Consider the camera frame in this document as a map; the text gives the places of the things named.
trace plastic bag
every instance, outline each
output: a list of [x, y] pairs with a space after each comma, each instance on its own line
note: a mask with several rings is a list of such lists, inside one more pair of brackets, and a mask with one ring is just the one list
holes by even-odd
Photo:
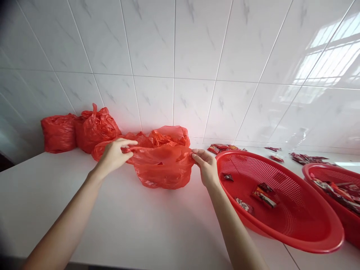
[[188, 130], [181, 126], [163, 126], [154, 129], [149, 135], [154, 147], [158, 146], [190, 146]]
[[102, 157], [102, 155], [104, 154], [105, 151], [105, 146], [109, 143], [112, 143], [113, 141], [119, 139], [119, 138], [124, 138], [124, 139], [128, 139], [128, 140], [133, 140], [133, 141], [137, 141], [138, 145], [137, 146], [141, 146], [141, 147], [149, 147], [152, 148], [153, 144], [152, 142], [149, 140], [148, 137], [146, 137], [146, 135], [142, 132], [139, 132], [137, 135], [133, 134], [133, 133], [128, 133], [125, 136], [121, 135], [116, 137], [113, 140], [110, 141], [104, 141], [101, 142], [99, 144], [97, 144], [94, 147], [94, 150], [91, 152], [91, 156], [93, 157], [94, 160], [99, 161], [100, 158]]
[[45, 152], [57, 154], [76, 148], [74, 114], [54, 115], [41, 120]]
[[135, 146], [127, 151], [133, 151], [134, 156], [128, 162], [134, 165], [138, 178], [147, 188], [178, 189], [190, 181], [195, 161], [191, 149], [186, 146]]
[[[138, 145], [122, 148], [122, 151], [134, 153], [127, 163], [134, 165], [143, 186], [178, 189], [189, 182], [191, 167], [195, 161], [191, 156], [192, 151], [189, 148], [190, 140], [186, 128], [164, 126], [153, 130], [149, 137], [140, 132], [137, 135], [128, 133], [118, 138], [139, 142]], [[105, 146], [112, 141], [114, 140], [98, 144], [91, 153], [92, 157], [99, 161]]]
[[93, 103], [93, 111], [83, 111], [75, 121], [76, 143], [85, 153], [90, 154], [101, 142], [113, 140], [121, 135], [121, 131], [104, 107], [97, 112]]

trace hand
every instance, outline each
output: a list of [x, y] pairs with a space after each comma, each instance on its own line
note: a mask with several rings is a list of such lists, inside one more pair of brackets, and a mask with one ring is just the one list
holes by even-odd
[[100, 161], [95, 166], [93, 173], [96, 173], [100, 178], [104, 178], [113, 170], [116, 170], [122, 166], [129, 158], [131, 158], [134, 153], [128, 152], [123, 154], [121, 147], [128, 147], [128, 145], [138, 144], [137, 141], [131, 141], [123, 138], [119, 138], [105, 147], [104, 154], [102, 155]]
[[216, 159], [204, 149], [193, 149], [192, 157], [201, 171], [201, 181], [206, 188], [220, 185]]

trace basket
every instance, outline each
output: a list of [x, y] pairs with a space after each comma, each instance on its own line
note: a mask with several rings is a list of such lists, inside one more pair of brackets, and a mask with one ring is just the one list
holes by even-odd
[[340, 218], [344, 227], [346, 240], [360, 249], [360, 217], [348, 210], [346, 207], [342, 206], [315, 185], [311, 180], [310, 173], [313, 173], [314, 176], [321, 181], [331, 181], [335, 184], [352, 182], [358, 186], [360, 186], [360, 174], [340, 167], [316, 163], [306, 164], [303, 167], [305, 179], [331, 205], [337, 213], [337, 216]]
[[[225, 151], [216, 156], [220, 183], [241, 221], [251, 230], [311, 253], [330, 253], [344, 241], [344, 229], [324, 198], [299, 176], [282, 165], [245, 151]], [[222, 180], [231, 174], [234, 182]], [[260, 183], [276, 193], [280, 204], [268, 209], [251, 196]], [[235, 201], [255, 209], [252, 216]]]

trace countertop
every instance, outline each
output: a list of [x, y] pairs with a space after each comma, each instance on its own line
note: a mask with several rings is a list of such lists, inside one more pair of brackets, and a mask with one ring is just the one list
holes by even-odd
[[[246, 148], [263, 156], [274, 153]], [[355, 155], [306, 153], [326, 156], [330, 162], [360, 161]], [[0, 232], [7, 255], [29, 255], [95, 164], [90, 155], [75, 149], [43, 153], [0, 173]], [[303, 177], [298, 163], [285, 159], [284, 166]], [[348, 242], [335, 253], [319, 255], [248, 232], [270, 269], [360, 269], [360, 250]], [[231, 269], [197, 166], [190, 182], [178, 190], [143, 187], [129, 164], [112, 172], [70, 261], [147, 270]]]

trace clear plastic bottle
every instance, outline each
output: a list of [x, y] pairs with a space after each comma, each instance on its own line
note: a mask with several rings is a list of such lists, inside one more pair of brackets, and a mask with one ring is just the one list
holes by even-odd
[[284, 158], [288, 154], [292, 153], [295, 148], [297, 148], [306, 138], [306, 133], [308, 129], [299, 128], [299, 130], [294, 133], [286, 142], [281, 145], [281, 150], [276, 152], [276, 157]]

